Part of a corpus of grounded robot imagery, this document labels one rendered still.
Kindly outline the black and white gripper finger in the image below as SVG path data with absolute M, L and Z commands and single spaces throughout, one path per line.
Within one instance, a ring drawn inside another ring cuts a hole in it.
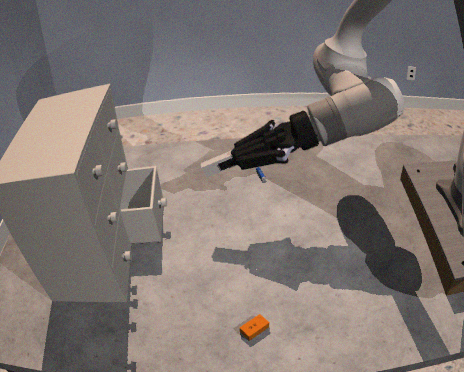
M 263 143 L 254 145 L 238 152 L 234 152 L 234 150 L 232 150 L 228 155 L 201 165 L 201 168 L 206 177 L 210 177 L 237 165 L 242 170 L 245 170 L 276 163 L 287 164 L 287 157 L 291 150 L 294 149 L 294 146 L 290 148 L 284 148 L 283 150 L 280 150 L 280 148 L 277 150 L 272 150 L 270 145 L 270 143 L 282 140 L 284 138 L 286 138 L 284 132 L 278 133 L 276 136 L 265 139 Z
M 241 150 L 244 150 L 246 148 L 249 148 L 249 147 L 252 147 L 254 145 L 257 145 L 257 144 L 260 144 L 260 143 L 263 143 L 265 139 L 267 139 L 268 137 L 272 136 L 272 135 L 275 135 L 279 132 L 282 132 L 284 129 L 283 127 L 280 125 L 278 126 L 279 124 L 276 124 L 274 122 L 274 120 L 270 120 L 268 123 L 266 123 L 263 127 L 259 128 L 258 130 L 254 131 L 253 133 L 249 134 L 248 136 L 244 137 L 243 139 L 239 140 L 238 142 L 236 142 L 234 144 L 234 152 L 238 152 L 238 151 L 241 151 Z M 273 130 L 272 130 L 273 129 Z M 270 130 L 270 131 L 269 131 Z M 268 131 L 268 132 L 267 132 Z M 265 133 L 266 132 L 266 133 Z M 263 134 L 264 133 L 264 134 Z M 263 134 L 263 136 L 262 136 Z M 248 142 L 248 143 L 247 143 Z M 245 144 L 246 143 L 246 144 Z M 243 144 L 243 145 L 242 145 Z M 231 151 L 227 152 L 227 153 L 224 153 L 222 155 L 219 155 L 215 158 L 212 158 L 210 160 L 207 160 L 203 163 L 201 163 L 201 165 L 204 165 L 208 162 L 211 162 L 213 160 L 216 160 L 220 157 L 223 157 L 225 155 L 228 155 L 230 154 Z

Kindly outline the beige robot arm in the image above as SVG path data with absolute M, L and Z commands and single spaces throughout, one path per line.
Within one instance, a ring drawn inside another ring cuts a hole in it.
M 354 0 L 335 35 L 314 52 L 315 72 L 331 97 L 309 104 L 306 113 L 318 142 L 322 141 L 323 146 L 372 133 L 403 114 L 404 99 L 396 82 L 367 76 L 367 54 L 361 44 L 367 24 L 391 1 Z M 464 131 L 457 163 L 453 167 L 454 179 L 438 180 L 436 189 L 450 208 L 459 232 L 464 235 L 463 152 Z

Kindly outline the grey chest of drawers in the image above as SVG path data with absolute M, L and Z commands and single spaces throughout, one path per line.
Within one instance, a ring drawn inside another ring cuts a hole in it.
M 107 168 L 120 135 L 117 121 L 106 166 L 95 121 L 108 91 L 110 84 L 38 100 L 0 160 L 0 215 L 52 301 L 127 302 L 128 285 L 126 297 L 112 268 L 118 222 L 111 264 L 95 228 L 105 176 L 114 195 Z M 106 168 L 94 222 L 76 175 L 93 128 Z

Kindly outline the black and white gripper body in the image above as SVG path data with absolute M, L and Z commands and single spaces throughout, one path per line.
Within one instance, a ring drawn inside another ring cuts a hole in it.
M 280 123 L 278 126 L 283 127 L 286 138 L 270 143 L 273 150 L 283 150 L 294 146 L 290 153 L 298 148 L 308 150 L 318 146 L 319 142 L 308 118 L 306 111 L 300 111 L 290 115 L 289 122 Z M 292 122 L 292 123 L 291 123 Z

